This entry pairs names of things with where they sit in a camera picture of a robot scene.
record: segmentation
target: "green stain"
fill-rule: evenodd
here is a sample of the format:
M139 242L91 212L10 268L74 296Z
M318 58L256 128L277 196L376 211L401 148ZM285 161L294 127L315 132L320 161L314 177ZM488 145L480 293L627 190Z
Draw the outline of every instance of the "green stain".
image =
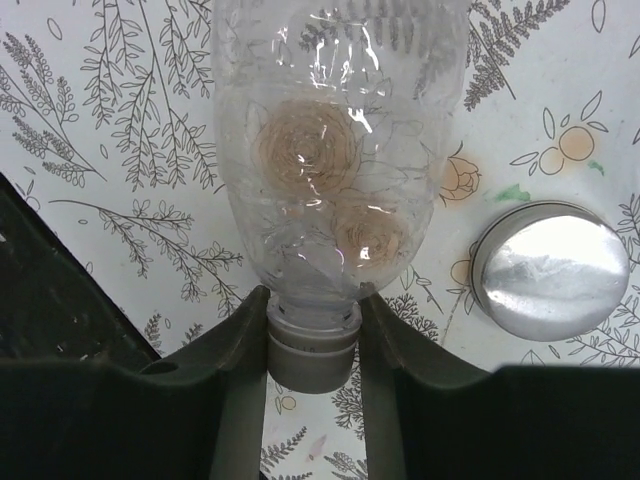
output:
M511 185L509 188L501 191L498 195L494 197L494 201L496 202L504 202L505 200L516 200L518 202L530 202L531 195L529 192L523 192L520 190L520 184L516 183L515 185Z
M602 165L600 165L595 160L591 160L588 165L589 165L589 168L593 168L595 170L598 170L602 174L602 176L604 177L604 167Z

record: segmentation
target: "fern illustration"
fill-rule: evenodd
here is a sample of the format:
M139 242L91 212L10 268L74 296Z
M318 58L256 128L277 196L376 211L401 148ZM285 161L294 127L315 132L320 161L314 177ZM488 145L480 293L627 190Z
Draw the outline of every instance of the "fern illustration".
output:
M242 255L223 248L216 241L202 250L190 245L188 233L193 218L173 205L167 205L164 200L160 201L157 211L153 213L148 212L148 200L142 205L134 201L132 215L76 200L52 200L49 203L69 203L96 210L104 222L104 229L112 235L118 235L122 243L127 245L130 262L138 265L138 275L144 278L147 278L153 258L147 254L147 243L138 238L136 233L146 234L149 240L156 244L160 255L169 260L176 271L184 276L185 283L181 295L183 300L199 302L201 297L207 296L200 284L203 276L208 274L214 279L211 292L220 299L220 318L231 315L241 301L236 293L237 286L225 282L220 276L220 269L229 271L232 265L242 266Z
M162 315L159 313L154 313L153 317L151 317L147 324L144 327L144 337L147 339L149 344L154 348L159 355L162 355L164 352L160 350L162 347L162 340L160 339L160 320L162 320Z
M436 342L438 340L438 327L437 325L420 315L418 310L418 302L410 293L405 293L397 297L388 297L385 299L393 313L395 313L401 320L404 320L420 333L428 337L430 340Z
M420 333L433 340L438 340L438 327L431 320L420 315L418 302L409 293L397 297L385 299L393 313L401 320L407 322ZM353 430L359 440L364 440L364 415L362 409L362 374L360 371L360 352L356 348L356 354L351 369L349 383L343 385L332 395L331 403L338 409L335 417L336 425L341 428Z
M271 473L280 461L284 460L287 455L292 453L298 444L307 434L307 427L302 427L298 433L280 445L268 445L260 451L260 470L265 473Z
M277 477L272 476L271 480L306 480L307 478L311 478L313 473L303 473L302 475L287 475L286 477L283 475L278 475Z
M0 108L14 114L18 131L14 132L13 138L30 154L41 160L48 159L42 164L46 171L74 186L84 187L85 174L96 174L106 181L75 148L65 131L66 123L79 119L74 113L74 95L65 77L54 80L44 52L33 37L25 35L25 42L22 42L11 33L5 35L7 39L2 44L20 68L22 80L20 86L0 64ZM46 125L42 133L33 127L28 112ZM51 161L49 156L59 160Z
M189 330L184 332L184 336L187 340L182 341L182 346L186 347L191 342L193 342L196 338L198 338L202 334L203 328L204 327L202 326L201 323L194 323L191 327L189 327Z
M428 82L449 68L455 58L455 51L448 41L453 31L444 30L451 28L446 9L432 8L428 3L418 7L406 0L380 0L375 7L369 1L337 3L341 5L330 12L319 10L314 16L315 22L305 24L298 40L302 50L311 52L320 44L332 45L344 35L363 52L375 42L379 47L411 54L420 62L414 98L420 97ZM376 69L383 73L381 67Z
M329 462L337 472L332 472L340 480L367 480L367 461L354 461L349 455L342 452L334 452L333 456L324 459Z
M469 15L469 49L467 66L473 65L475 73L469 83L464 105L473 110L483 98L507 87L515 99L515 93L509 85L503 68L514 58L521 42L528 39L531 31L539 30L557 12L564 9L570 0L538 0L535 7L528 1L524 12L513 7L512 15L501 10L501 2L491 1L492 11L482 1L471 4Z

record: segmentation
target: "orange flower drawing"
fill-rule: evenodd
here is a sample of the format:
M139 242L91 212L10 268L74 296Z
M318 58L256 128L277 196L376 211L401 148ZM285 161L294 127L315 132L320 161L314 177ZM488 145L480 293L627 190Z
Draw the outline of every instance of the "orange flower drawing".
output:
M267 182L300 197L337 194L360 166L360 145L337 105L287 100L258 134L252 151Z
M608 133L609 130L602 123L590 120L596 113L602 101L602 90L599 91L582 109L580 123L569 126L571 115L567 114L556 128L556 121L551 110L545 108L542 113L544 131L553 145L540 152L529 152L515 160L510 165L529 167L529 176L540 170L545 175L556 175L562 171L567 162L584 162L592 157L596 149L594 131ZM604 175L604 168L595 160L588 162L590 168L595 168Z
M459 157L462 143L458 151L447 159L440 186L440 198L458 201L470 197L478 191L480 186L480 172L477 165Z

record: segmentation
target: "leaf drawing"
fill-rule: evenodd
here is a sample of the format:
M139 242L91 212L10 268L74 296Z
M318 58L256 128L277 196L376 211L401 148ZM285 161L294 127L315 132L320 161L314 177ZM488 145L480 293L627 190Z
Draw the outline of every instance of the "leaf drawing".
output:
M97 211L104 229L120 237L129 248L129 261L138 266L138 276L147 278L153 258L147 253L148 244L136 233L142 233L153 242L162 257L165 257L184 277L181 298L200 302L207 292L201 288L205 275L213 277L211 292L218 298L218 317L226 318L241 301L237 286L224 281L221 269L229 271L232 265L242 266L243 257L223 248L214 241L208 248L197 249L189 244L189 232L193 225L190 214L177 210L173 205L160 201L156 211L149 212L150 202L133 202L133 214L119 213L104 207L75 200L52 200L49 203L68 203Z
M629 58L633 57L640 50L640 35L636 38L635 42L631 46L631 51L629 52Z
M587 104L582 109L580 113L580 120L586 122L591 118L591 116L598 111L600 107L600 102L602 101L602 90L596 93L591 100L587 102Z
M411 288L411 285L413 285L413 282L415 280L413 272L414 270L412 267L407 267L407 269L400 275L400 283L402 284L402 288L404 288L405 291L409 290Z
M542 123L544 125L544 131L549 137L549 140L554 140L556 138L556 121L553 119L553 115L551 111L547 107L545 107L542 112Z
M331 457L325 456L338 472L332 472L340 480L367 480L367 460L354 461L349 455L342 452L333 452Z
M7 40L2 44L20 68L22 80L20 86L0 64L0 109L13 114L18 127L13 133L15 141L43 160L46 171L74 186L84 187L85 174L95 174L106 181L82 156L65 130L66 123L79 119L78 114L73 113L74 96L67 80L64 77L54 80L44 52L33 37L25 35L26 43L23 43L9 32L5 35ZM32 116L39 118L45 129L34 128L29 118Z
M49 33L56 40L62 40L62 30L60 29L60 25L53 18L47 19L47 28L49 29Z
M540 152L525 153L524 155L516 158L515 160L511 160L509 162L509 165L513 165L516 167L520 165L526 165L528 163L533 162L536 158L538 158L538 155L540 155Z
M260 470L264 473L271 473L271 469L292 453L306 434L307 427L302 427L298 433L286 442L281 442L280 445L263 447L260 451Z
M431 293L431 290L429 289L429 287L431 286L431 281L428 278L421 277L418 274L418 272L416 271L416 269L413 268L413 266L411 266L411 265L409 265L407 272L408 272L407 275L409 275L409 276L412 275L412 277L413 277L411 282L415 281L416 285L418 285L420 288L422 288L425 291L425 293L427 294L427 303L433 302L433 304L438 309L438 311L440 313L443 313L442 312L442 307L440 306L440 304L438 303L436 298L433 296L433 293Z
M607 19L607 3L605 0L595 0L591 6L591 25L596 32L602 33Z
M507 87L512 98L515 93L503 72L510 64L521 42L529 38L532 30L539 30L557 12L564 9L570 0L539 0L534 7L528 1L524 12L513 7L511 15L501 9L501 2L491 2L492 11L483 2L471 4L469 54L467 63L475 73L469 83L464 105L473 110L483 98Z
M520 365L542 365L544 366L544 362L538 356L536 352L533 350L529 350L525 356L520 360Z
M587 125L589 125L591 128L593 128L594 130L598 130L599 132L602 133L609 133L609 129L607 127L605 127L602 123L600 122L587 122Z

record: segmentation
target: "bottle cap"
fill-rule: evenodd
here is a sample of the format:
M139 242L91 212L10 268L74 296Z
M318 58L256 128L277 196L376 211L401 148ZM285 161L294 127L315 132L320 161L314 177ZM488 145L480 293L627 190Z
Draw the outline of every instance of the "bottle cap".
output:
M290 318L274 296L267 315L268 367L276 382L296 392L321 394L337 390L349 380L362 324L357 304L340 322L309 325L304 319Z
M478 305L506 331L536 341L565 340L603 322L629 283L629 258L592 212L534 202L494 222L471 259Z

